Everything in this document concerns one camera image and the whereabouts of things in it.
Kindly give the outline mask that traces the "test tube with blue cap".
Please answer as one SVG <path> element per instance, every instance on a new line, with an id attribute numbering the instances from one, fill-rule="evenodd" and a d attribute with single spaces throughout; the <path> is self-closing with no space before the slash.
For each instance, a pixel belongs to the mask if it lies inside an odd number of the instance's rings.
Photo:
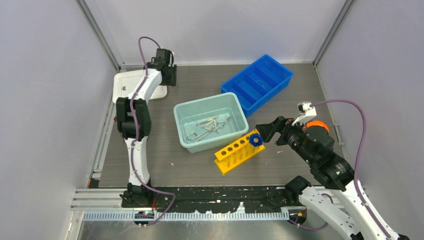
<path id="1" fill-rule="evenodd" d="M 249 143 L 254 147 L 257 148 L 259 146 L 263 145 L 263 138 L 259 133 L 253 133 L 249 136 Z"/>

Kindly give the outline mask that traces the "white tub lid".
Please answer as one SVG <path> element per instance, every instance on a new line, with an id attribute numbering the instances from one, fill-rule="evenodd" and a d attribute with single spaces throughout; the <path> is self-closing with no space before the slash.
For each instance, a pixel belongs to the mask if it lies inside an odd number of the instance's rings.
<path id="1" fill-rule="evenodd" d="M 129 99 L 134 95 L 138 87 L 145 79 L 145 70 L 133 70 L 128 72 L 117 73 L 113 80 L 112 102 L 115 104 L 118 98 Z M 155 69 L 149 69 L 147 80 L 142 84 L 142 87 L 137 93 L 135 100 L 162 99 L 167 96 L 168 89 L 165 85 L 160 85 L 162 82 L 161 72 Z"/>

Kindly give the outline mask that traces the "white clay triangle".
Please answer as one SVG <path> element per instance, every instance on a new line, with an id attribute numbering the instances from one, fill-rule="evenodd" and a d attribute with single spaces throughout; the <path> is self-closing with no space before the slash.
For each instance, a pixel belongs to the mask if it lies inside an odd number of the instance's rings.
<path id="1" fill-rule="evenodd" d="M 204 130 L 206 130 L 207 133 L 217 132 L 218 130 L 218 122 L 216 121 L 216 118 L 211 118 L 206 121 L 200 122 L 198 125 Z"/>

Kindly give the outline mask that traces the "thin metal tweezers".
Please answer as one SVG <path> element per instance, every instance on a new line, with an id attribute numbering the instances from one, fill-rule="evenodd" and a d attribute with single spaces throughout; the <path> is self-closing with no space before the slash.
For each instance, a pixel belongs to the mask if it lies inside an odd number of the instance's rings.
<path id="1" fill-rule="evenodd" d="M 218 116 L 215 116 L 215 117 L 212 117 L 212 118 L 209 118 L 209 119 L 207 119 L 207 120 L 204 120 L 204 121 L 202 121 L 202 122 L 200 122 L 200 123 L 198 123 L 198 124 L 196 124 L 196 126 L 204 126 L 204 127 L 208 127 L 209 125 L 213 125 L 213 126 L 216 126 L 217 125 L 217 119 L 218 119 L 219 117 Z"/>

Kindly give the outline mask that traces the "metal crucible tongs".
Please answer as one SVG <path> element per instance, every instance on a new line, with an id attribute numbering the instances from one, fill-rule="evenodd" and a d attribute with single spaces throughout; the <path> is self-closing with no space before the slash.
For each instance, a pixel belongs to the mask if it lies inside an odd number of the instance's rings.
<path id="1" fill-rule="evenodd" d="M 230 120 L 232 119 L 232 117 L 231 116 L 229 116 L 229 117 L 227 117 L 226 119 L 224 119 L 224 120 L 216 120 L 217 121 L 217 126 L 218 126 L 218 129 L 221 129 L 221 128 L 223 128 L 224 127 L 224 125 L 226 124 L 226 123 L 228 123 Z M 188 140 L 188 141 L 194 141 L 194 142 L 199 142 L 200 140 L 202 140 L 205 136 L 207 136 L 208 134 L 210 134 L 210 133 L 215 133 L 215 132 L 206 132 L 206 130 L 205 130 L 205 132 L 202 132 L 202 133 L 200 133 L 200 134 L 197 134 L 195 131 L 193 131 L 193 132 L 191 132 L 191 133 L 189 133 L 187 136 L 186 136 L 186 139 Z"/>

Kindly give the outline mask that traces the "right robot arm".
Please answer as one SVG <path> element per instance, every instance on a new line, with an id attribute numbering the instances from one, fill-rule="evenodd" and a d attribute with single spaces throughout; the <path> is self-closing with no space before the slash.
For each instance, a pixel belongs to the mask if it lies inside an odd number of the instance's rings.
<path id="1" fill-rule="evenodd" d="M 344 211 L 323 198 L 312 184 L 298 175 L 285 185 L 285 198 L 291 205 L 313 210 L 346 240 L 407 240 L 408 236 L 394 231 L 376 211 L 364 194 L 355 171 L 334 152 L 335 140 L 321 121 L 295 123 L 292 118 L 277 117 L 271 123 L 257 124 L 256 130 L 264 143 L 276 133 L 275 144 L 289 146 L 310 169 L 313 177 L 344 207 Z"/>

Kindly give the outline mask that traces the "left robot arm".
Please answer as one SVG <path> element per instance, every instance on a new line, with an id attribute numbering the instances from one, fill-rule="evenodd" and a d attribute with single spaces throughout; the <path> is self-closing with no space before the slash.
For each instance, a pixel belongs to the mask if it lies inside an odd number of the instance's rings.
<path id="1" fill-rule="evenodd" d="M 116 125 L 127 147 L 130 169 L 127 189 L 120 195 L 125 206 L 148 207 L 154 200 L 147 167 L 147 141 L 152 129 L 148 103 L 157 87 L 176 85 L 174 60 L 171 50 L 158 48 L 133 89 L 123 90 L 120 81 L 114 88 Z"/>

